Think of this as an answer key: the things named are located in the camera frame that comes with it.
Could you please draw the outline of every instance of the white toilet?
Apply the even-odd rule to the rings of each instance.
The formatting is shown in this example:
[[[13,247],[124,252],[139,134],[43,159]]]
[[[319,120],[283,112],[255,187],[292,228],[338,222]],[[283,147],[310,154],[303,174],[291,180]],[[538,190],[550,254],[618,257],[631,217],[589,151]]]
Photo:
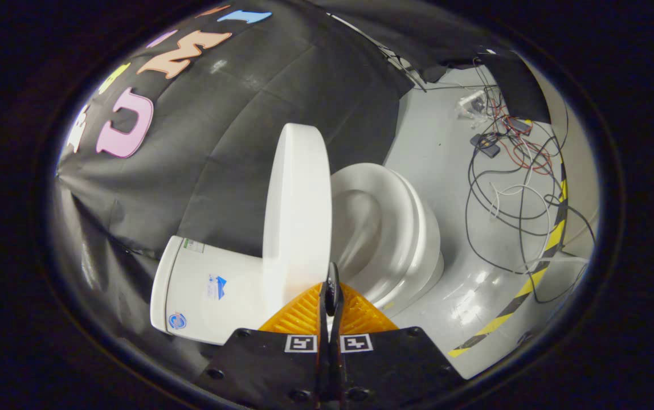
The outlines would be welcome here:
[[[340,280],[392,317],[441,277],[433,211],[397,172],[359,163],[332,175],[332,246]]]
[[[390,317],[441,276],[439,241],[434,213],[407,180],[371,163],[330,177],[319,130],[286,124],[269,179],[263,257],[172,236],[153,280],[150,322],[222,345],[324,282],[330,261]]]

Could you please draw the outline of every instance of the gray floor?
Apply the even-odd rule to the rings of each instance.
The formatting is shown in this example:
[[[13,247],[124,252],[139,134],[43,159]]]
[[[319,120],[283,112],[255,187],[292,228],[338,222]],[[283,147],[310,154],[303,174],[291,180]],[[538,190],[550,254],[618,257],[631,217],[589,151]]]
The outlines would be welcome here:
[[[493,78],[487,71],[489,81]],[[427,88],[480,85],[473,68],[451,70],[442,79],[444,84],[428,84]],[[464,88],[434,90],[424,93],[411,90],[400,101],[397,138],[385,161],[385,166],[402,174],[414,185],[420,197],[428,203],[439,221],[442,252],[445,259],[444,275],[423,298],[404,310],[393,321],[399,327],[418,325],[424,328],[453,366],[468,378],[488,368],[517,346],[517,341],[528,330],[541,329],[549,316],[564,301],[539,305],[528,298],[498,330],[474,347],[453,358],[448,353],[483,329],[527,283],[526,275],[504,272],[484,262],[469,247],[466,240],[464,210],[468,195],[467,170],[473,153],[468,140],[480,133],[490,122],[472,128],[473,120],[457,118],[455,104],[471,91]],[[551,127],[543,124],[546,130]],[[542,144],[546,133],[534,127],[528,141]],[[478,154],[476,172],[486,169],[515,169],[507,152],[495,158]],[[553,162],[559,174],[559,160]],[[492,199],[490,182],[502,190],[521,184],[524,172],[509,175],[491,174],[480,179],[481,189]],[[539,194],[553,192],[548,176],[533,174],[529,185]],[[516,215],[520,195],[502,196],[501,209]],[[543,201],[529,190],[525,192],[524,214],[538,215],[545,207]],[[550,209],[554,223],[556,208]],[[486,259],[503,267],[515,269],[522,263],[517,230],[492,218],[473,197],[468,205],[468,232],[476,250]],[[537,233],[546,232],[546,216],[523,223],[523,228]],[[545,238],[525,236],[525,257],[532,260],[543,250]],[[579,272],[579,263],[553,263],[537,286],[540,298],[549,299],[566,289]]]

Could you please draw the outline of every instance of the colorful foam letter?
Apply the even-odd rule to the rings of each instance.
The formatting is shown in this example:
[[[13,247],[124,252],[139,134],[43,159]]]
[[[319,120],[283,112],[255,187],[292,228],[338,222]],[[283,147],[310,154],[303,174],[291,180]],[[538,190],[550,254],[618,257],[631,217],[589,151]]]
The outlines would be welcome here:
[[[107,90],[107,88],[109,88],[109,86],[112,85],[112,83],[114,83],[114,80],[117,80],[117,77],[119,77],[122,73],[124,73],[124,70],[126,70],[127,67],[129,67],[129,65],[130,63],[120,65],[119,67],[117,67],[116,70],[114,70],[113,73],[109,75],[109,77],[107,77],[106,80],[104,80],[103,83],[101,83],[99,87],[100,95],[103,94]]]
[[[81,135],[84,133],[84,128],[87,126],[87,109],[89,104],[85,105],[79,112],[79,117],[76,118],[74,126],[69,132],[69,139],[66,142],[66,145],[71,145],[74,147],[74,152],[76,153],[79,150],[79,142],[81,141]]]
[[[150,128],[154,107],[149,99],[133,94],[132,87],[128,87],[114,103],[112,112],[118,112],[119,109],[129,109],[137,112],[137,122],[131,132],[123,133],[112,128],[112,122],[107,121],[101,128],[99,139],[97,140],[97,152],[107,151],[112,155],[120,158],[127,158],[134,154],[140,147],[142,140],[145,139],[145,133]]]
[[[179,75],[190,64],[190,60],[183,60],[183,58],[197,57],[201,54],[196,44],[207,49],[215,47],[230,36],[231,33],[203,33],[199,30],[193,31],[191,34],[178,40],[178,49],[152,57],[152,59],[137,70],[137,73],[142,73],[144,70],[155,70],[156,72],[165,73],[165,78],[173,78]]]
[[[195,18],[199,18],[199,17],[204,16],[204,15],[212,15],[213,13],[218,13],[219,11],[227,9],[229,7],[231,7],[231,5],[225,5],[225,6],[221,6],[221,7],[216,7],[214,9],[210,9],[208,11],[203,11],[199,15],[195,16]]]
[[[154,39],[154,40],[152,41],[152,43],[147,44],[147,46],[146,46],[145,48],[152,48],[152,47],[155,47],[156,45],[158,45],[158,44],[160,44],[161,42],[165,41],[165,39],[167,39],[168,37],[170,37],[171,35],[173,35],[173,34],[175,34],[175,33],[177,33],[177,32],[178,32],[178,30],[173,30],[173,31],[171,31],[170,33],[165,33],[165,34],[161,35],[160,37]]]
[[[238,10],[238,11],[234,11],[233,13],[227,14],[216,21],[243,20],[246,21],[246,23],[251,24],[251,23],[256,23],[258,21],[262,21],[270,15],[272,15],[272,13],[252,13],[251,11]]]

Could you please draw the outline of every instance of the wall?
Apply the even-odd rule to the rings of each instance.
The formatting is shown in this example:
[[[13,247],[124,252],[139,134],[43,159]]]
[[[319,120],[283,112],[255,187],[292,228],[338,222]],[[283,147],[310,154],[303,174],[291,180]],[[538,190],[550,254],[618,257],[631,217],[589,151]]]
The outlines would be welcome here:
[[[593,232],[598,231],[598,213],[600,212],[600,187],[598,185],[598,171],[595,167],[590,143],[587,135],[578,121],[572,107],[562,101],[562,96],[555,86],[536,67],[526,59],[525,63],[539,83],[542,93],[547,100],[550,112],[551,127],[560,143],[567,132],[567,142],[562,148],[562,156],[567,172],[567,197],[569,205],[590,221]],[[575,213],[569,212],[567,216],[566,234],[564,239],[564,252],[590,257],[593,243],[585,223]]]

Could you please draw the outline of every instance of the orange letter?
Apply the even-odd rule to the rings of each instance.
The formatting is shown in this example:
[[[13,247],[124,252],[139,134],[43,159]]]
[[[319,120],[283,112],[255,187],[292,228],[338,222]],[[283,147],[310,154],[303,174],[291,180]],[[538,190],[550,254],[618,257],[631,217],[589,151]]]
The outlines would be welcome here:
[[[137,70],[137,73],[142,73],[144,70],[155,70],[156,72],[165,73],[165,78],[173,78],[179,75],[190,64],[190,60],[183,60],[183,58],[197,57],[201,54],[196,44],[202,46],[204,49],[215,47],[230,36],[231,33],[202,33],[199,30],[193,31],[178,41],[177,50],[164,52],[163,54],[152,57],[152,59]]]
[[[216,7],[216,8],[210,9],[208,11],[203,11],[199,15],[195,16],[195,18],[199,18],[199,16],[202,16],[202,15],[212,15],[213,13],[218,13],[219,11],[221,11],[223,9],[227,9],[229,7],[231,7],[231,5]]]

